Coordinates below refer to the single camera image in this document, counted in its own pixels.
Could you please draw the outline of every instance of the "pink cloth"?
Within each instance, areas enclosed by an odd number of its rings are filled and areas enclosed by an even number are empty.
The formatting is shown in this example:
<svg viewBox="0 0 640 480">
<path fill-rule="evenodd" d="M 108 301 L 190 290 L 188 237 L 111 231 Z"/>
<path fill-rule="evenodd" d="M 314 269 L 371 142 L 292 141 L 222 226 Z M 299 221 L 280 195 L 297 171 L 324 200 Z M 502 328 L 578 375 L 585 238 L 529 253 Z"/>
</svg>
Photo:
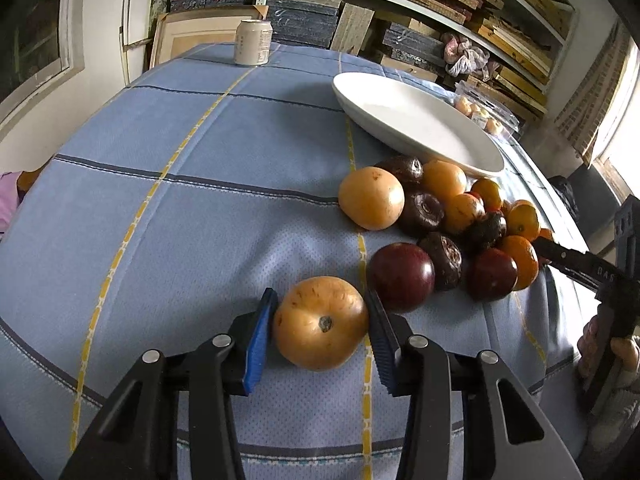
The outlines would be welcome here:
<svg viewBox="0 0 640 480">
<path fill-rule="evenodd" d="M 0 238 L 9 227 L 9 222 L 18 209 L 18 177 L 20 173 L 0 174 Z"/>
</svg>

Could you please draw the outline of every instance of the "packaged fruit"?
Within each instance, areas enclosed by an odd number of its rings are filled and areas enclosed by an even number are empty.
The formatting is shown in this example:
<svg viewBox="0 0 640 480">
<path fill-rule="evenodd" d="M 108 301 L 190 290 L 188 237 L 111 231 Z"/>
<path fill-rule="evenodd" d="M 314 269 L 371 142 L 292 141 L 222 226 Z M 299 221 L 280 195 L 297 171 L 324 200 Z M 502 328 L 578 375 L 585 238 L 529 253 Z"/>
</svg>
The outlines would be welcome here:
<svg viewBox="0 0 640 480">
<path fill-rule="evenodd" d="M 461 193 L 449 199 L 444 208 L 444 230 L 459 235 L 484 214 L 480 201 L 472 195 Z"/>
<path fill-rule="evenodd" d="M 462 254 L 451 238 L 437 232 L 427 234 L 418 242 L 435 269 L 435 290 L 456 288 L 462 279 Z"/>
<path fill-rule="evenodd" d="M 514 205 L 507 215 L 507 232 L 526 238 L 530 242 L 540 234 L 540 221 L 536 208 L 527 203 Z"/>
<path fill-rule="evenodd" d="M 522 290 L 533 283 L 538 276 L 538 256 L 531 243 L 521 236 L 506 236 L 498 248 L 516 262 L 518 280 L 513 290 Z"/>
<path fill-rule="evenodd" d="M 333 276 L 294 285 L 273 316 L 273 339 L 293 364 L 315 372 L 345 363 L 369 329 L 358 291 Z"/>
<path fill-rule="evenodd" d="M 443 160 L 431 160 L 422 170 L 422 188 L 445 205 L 447 200 L 465 192 L 466 176 L 455 164 Z"/>
<path fill-rule="evenodd" d="M 411 312 L 433 292 L 435 270 L 429 255 L 414 244 L 377 250 L 367 265 L 367 283 L 390 312 Z"/>
<path fill-rule="evenodd" d="M 421 238 L 437 230 L 443 219 L 444 209 L 432 194 L 420 190 L 404 192 L 404 208 L 398 219 L 398 227 L 404 234 Z"/>
<path fill-rule="evenodd" d="M 404 191 L 391 173 L 367 166 L 352 171 L 340 183 L 338 204 L 360 227 L 379 231 L 398 220 L 404 207 Z"/>
<path fill-rule="evenodd" d="M 475 301 L 497 301 L 513 290 L 517 279 L 514 259 L 491 248 L 472 260 L 466 274 L 466 290 Z"/>
<path fill-rule="evenodd" d="M 507 107 L 482 94 L 478 88 L 465 81 L 456 83 L 454 104 L 457 110 L 500 140 L 509 140 L 520 129 L 518 119 Z"/>
<path fill-rule="evenodd" d="M 479 178 L 471 186 L 471 191 L 478 193 L 484 202 L 484 209 L 500 211 L 504 202 L 504 192 L 490 178 Z"/>
<path fill-rule="evenodd" d="M 417 157 L 397 155 L 376 164 L 391 173 L 403 186 L 420 186 L 422 183 L 422 163 Z"/>
<path fill-rule="evenodd" d="M 472 252 L 493 247 L 507 234 L 507 221 L 500 210 L 489 211 L 464 232 L 465 247 Z"/>
</svg>

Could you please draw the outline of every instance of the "fruit stem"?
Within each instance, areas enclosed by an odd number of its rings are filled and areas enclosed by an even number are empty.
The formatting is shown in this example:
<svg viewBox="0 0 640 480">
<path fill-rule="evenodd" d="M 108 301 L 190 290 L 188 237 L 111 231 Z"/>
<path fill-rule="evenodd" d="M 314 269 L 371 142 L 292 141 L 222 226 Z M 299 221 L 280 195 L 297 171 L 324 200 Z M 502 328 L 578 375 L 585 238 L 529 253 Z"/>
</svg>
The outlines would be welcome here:
<svg viewBox="0 0 640 480">
<path fill-rule="evenodd" d="M 333 324 L 334 322 L 330 316 L 322 316 L 318 320 L 318 326 L 320 327 L 320 330 L 322 330 L 322 332 L 329 332 Z"/>
</svg>

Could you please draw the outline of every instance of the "yellow stripe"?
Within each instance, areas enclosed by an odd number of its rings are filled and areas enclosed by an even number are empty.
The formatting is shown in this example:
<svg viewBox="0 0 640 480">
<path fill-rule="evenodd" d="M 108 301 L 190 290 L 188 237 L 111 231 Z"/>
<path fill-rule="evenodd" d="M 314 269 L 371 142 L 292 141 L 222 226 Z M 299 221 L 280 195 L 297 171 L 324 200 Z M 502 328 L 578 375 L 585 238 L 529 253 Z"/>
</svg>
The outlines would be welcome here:
<svg viewBox="0 0 640 480">
<path fill-rule="evenodd" d="M 342 72 L 342 53 L 338 53 L 338 72 Z M 349 153 L 349 167 L 351 171 L 356 171 L 356 156 L 353 150 L 353 134 L 351 133 L 351 123 L 347 116 L 344 117 L 346 122 L 347 148 Z M 362 231 L 356 231 L 358 239 L 358 253 L 360 255 L 358 261 L 358 276 L 360 278 L 360 289 L 364 292 L 367 288 L 367 246 L 364 243 Z M 373 368 L 373 350 L 369 335 L 364 338 L 364 376 L 362 385 L 362 478 L 363 480 L 372 480 L 373 464 L 372 464 L 372 444 L 373 444 L 373 406 L 371 397 L 372 387 L 372 368 Z"/>
<path fill-rule="evenodd" d="M 76 387 L 76 396 L 74 399 L 74 407 L 72 411 L 71 437 L 69 439 L 69 447 L 71 448 L 72 452 L 76 449 L 76 445 L 78 444 L 78 429 L 80 425 L 80 410 L 81 410 L 80 401 L 82 399 L 82 390 L 84 389 L 84 380 L 86 379 L 86 369 L 89 364 L 89 354 L 91 353 L 91 344 L 94 340 L 95 329 L 96 329 L 96 326 L 98 325 L 98 320 L 100 319 L 100 313 L 102 311 L 102 306 L 104 305 L 104 300 L 107 297 L 107 294 L 109 293 L 113 275 L 118 269 L 118 265 L 122 260 L 122 256 L 127 250 L 129 241 L 131 240 L 131 237 L 133 236 L 133 233 L 135 232 L 136 227 L 140 222 L 140 219 L 142 218 L 142 215 L 145 213 L 146 207 L 151 202 L 151 199 L 154 197 L 154 195 L 156 194 L 156 191 L 160 187 L 160 183 L 167 176 L 167 174 L 171 170 L 172 165 L 178 159 L 178 156 L 180 155 L 182 150 L 189 143 L 189 141 L 194 136 L 194 134 L 198 131 L 198 128 L 202 126 L 202 123 L 207 119 L 207 117 L 209 117 L 212 111 L 215 110 L 215 108 L 220 104 L 220 101 L 222 101 L 222 99 L 224 99 L 229 94 L 229 92 L 231 92 L 232 89 L 236 85 L 238 85 L 238 83 L 241 82 L 242 79 L 244 79 L 247 75 L 249 75 L 253 70 L 255 70 L 255 67 L 244 72 L 235 82 L 233 82 L 233 84 L 228 89 L 226 89 L 226 91 L 218 99 L 216 99 L 216 101 L 209 107 L 209 109 L 206 112 L 204 112 L 204 115 L 198 120 L 195 126 L 191 129 L 191 131 L 180 143 L 180 146 L 178 146 L 178 149 L 175 150 L 174 154 L 169 158 L 169 161 L 167 162 L 167 164 L 164 166 L 164 168 L 162 168 L 162 172 L 160 173 L 160 176 L 153 183 L 153 185 L 151 186 L 151 189 L 149 189 L 149 192 L 146 194 L 146 197 L 143 203 L 140 205 L 140 208 L 136 212 L 133 222 L 131 222 L 131 224 L 129 225 L 129 228 L 127 229 L 127 233 L 125 234 L 122 240 L 122 243 L 120 244 L 120 247 L 118 248 L 118 251 L 116 252 L 116 255 L 113 258 L 113 261 L 111 262 L 111 266 L 109 267 L 109 272 L 107 273 L 107 277 L 104 279 L 104 281 L 102 282 L 102 285 L 100 286 L 98 301 L 94 307 L 94 312 L 91 316 L 91 321 L 89 322 L 89 329 L 87 331 L 84 344 L 82 345 L 82 353 L 80 355 L 80 371 L 78 372 L 78 386 Z"/>
<path fill-rule="evenodd" d="M 533 345 L 533 348 L 536 349 L 536 352 L 538 352 L 538 355 L 540 356 L 540 360 L 543 362 L 543 364 L 546 367 L 545 349 L 542 348 L 540 343 L 538 343 L 538 341 L 536 340 L 536 337 L 533 335 L 533 332 L 531 332 L 531 330 L 529 330 L 529 327 L 527 327 L 527 319 L 524 315 L 524 310 L 522 309 L 522 305 L 520 304 L 520 298 L 518 298 L 518 293 L 514 292 L 513 297 L 516 300 L 516 306 L 518 307 L 518 311 L 520 313 L 520 322 L 522 323 L 522 329 L 524 330 L 524 334 L 529 340 L 529 342 Z"/>
</svg>

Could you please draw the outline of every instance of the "person's hand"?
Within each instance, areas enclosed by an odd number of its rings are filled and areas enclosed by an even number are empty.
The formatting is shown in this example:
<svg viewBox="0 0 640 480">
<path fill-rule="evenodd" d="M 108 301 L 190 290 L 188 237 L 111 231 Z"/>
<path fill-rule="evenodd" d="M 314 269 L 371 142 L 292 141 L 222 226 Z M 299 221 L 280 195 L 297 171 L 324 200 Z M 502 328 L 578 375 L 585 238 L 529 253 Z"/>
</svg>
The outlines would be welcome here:
<svg viewBox="0 0 640 480">
<path fill-rule="evenodd" d="M 598 336 L 598 316 L 593 316 L 582 329 L 582 337 L 578 339 L 578 373 L 587 378 L 594 371 L 595 358 L 598 352 L 596 338 Z M 640 349 L 633 339 L 614 337 L 611 339 L 611 350 L 622 361 L 622 367 L 629 372 L 638 370 Z"/>
</svg>

